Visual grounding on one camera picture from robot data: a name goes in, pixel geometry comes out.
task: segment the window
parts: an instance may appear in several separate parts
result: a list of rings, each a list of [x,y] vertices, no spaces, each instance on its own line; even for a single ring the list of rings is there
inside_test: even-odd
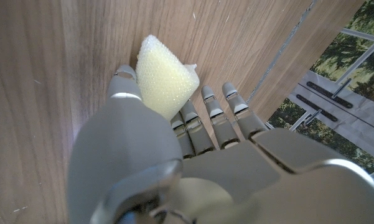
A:
[[[374,0],[363,4],[310,71],[268,126],[321,142],[374,177]]]

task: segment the silver metal part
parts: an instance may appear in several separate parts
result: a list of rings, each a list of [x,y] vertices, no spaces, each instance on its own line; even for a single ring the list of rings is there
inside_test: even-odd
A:
[[[230,145],[238,143],[240,140],[232,124],[221,109],[212,89],[209,86],[204,86],[202,87],[201,94],[220,149],[225,149],[226,147],[230,147]]]
[[[179,140],[183,158],[188,159],[196,156],[194,147],[187,132],[187,127],[182,120],[181,114],[177,113],[170,121],[170,124],[175,135],[177,136],[177,139]]]
[[[346,80],[346,82],[343,83],[343,85],[341,85],[337,90],[336,92],[331,96],[332,99],[336,98],[336,96],[351,82],[351,78],[349,78],[348,80]]]
[[[245,139],[249,139],[250,136],[260,131],[267,130],[265,124],[249,109],[247,103],[231,83],[224,83],[223,94],[235,115]]]
[[[318,116],[318,114],[320,114],[321,112],[322,112],[322,109],[317,110],[317,112],[315,112],[314,114],[312,114],[311,116],[309,116],[304,121],[304,124],[307,125],[307,124],[311,123],[311,121],[313,121],[316,118],[316,116]]]
[[[99,202],[90,223],[113,224],[133,211],[136,205],[153,203],[151,207],[156,208],[164,204],[169,199],[171,188],[180,179],[181,171],[181,161],[174,160],[122,179]]]
[[[185,121],[185,126],[187,127],[192,144],[194,145],[196,155],[215,150],[215,146],[213,145],[202,120],[198,117],[191,100],[186,102],[180,112]]]

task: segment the robot finger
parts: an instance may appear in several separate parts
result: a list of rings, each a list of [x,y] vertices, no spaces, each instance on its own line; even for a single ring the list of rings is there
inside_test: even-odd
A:
[[[226,149],[238,144],[240,140],[220,107],[212,89],[205,85],[202,87],[201,94],[220,149]]]
[[[260,131],[267,130],[264,123],[249,109],[246,101],[231,83],[224,83],[223,94],[230,105],[232,113],[235,115],[236,122],[245,139],[249,139]]]
[[[183,158],[188,159],[196,156],[195,149],[187,132],[187,127],[179,112],[171,119],[170,124],[179,140]]]
[[[202,120],[199,118],[191,100],[188,100],[180,110],[188,134],[194,145],[196,155],[215,150],[215,146],[207,133]]]

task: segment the wood grain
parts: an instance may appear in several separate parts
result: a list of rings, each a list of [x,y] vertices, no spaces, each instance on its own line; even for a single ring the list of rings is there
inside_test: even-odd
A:
[[[267,121],[365,0],[317,2],[250,102]]]
[[[319,23],[315,34],[327,26],[341,29],[361,3],[345,7],[346,2],[334,1],[326,12],[330,2],[318,2],[313,8],[317,16],[304,23]],[[68,222],[65,179],[73,140],[105,103],[117,67],[135,66],[145,36],[156,35],[181,62],[196,63],[201,86],[210,85],[229,113],[222,84],[232,82],[247,98],[310,3],[0,1],[0,223]],[[337,22],[320,13],[333,15]],[[296,37],[314,58],[334,37],[335,31],[326,32],[319,41],[307,28]],[[288,73],[270,73],[268,79],[296,84],[301,76],[291,76],[293,69],[300,73],[314,61],[293,59]],[[277,100],[260,105],[275,110],[288,89],[280,82],[274,88],[266,85],[258,96]],[[192,98],[208,125],[199,93]]]

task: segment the tree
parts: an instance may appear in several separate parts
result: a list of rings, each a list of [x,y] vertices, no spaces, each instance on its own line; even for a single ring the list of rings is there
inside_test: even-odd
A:
[[[304,109],[286,98],[268,122],[275,128],[289,129],[303,114]]]

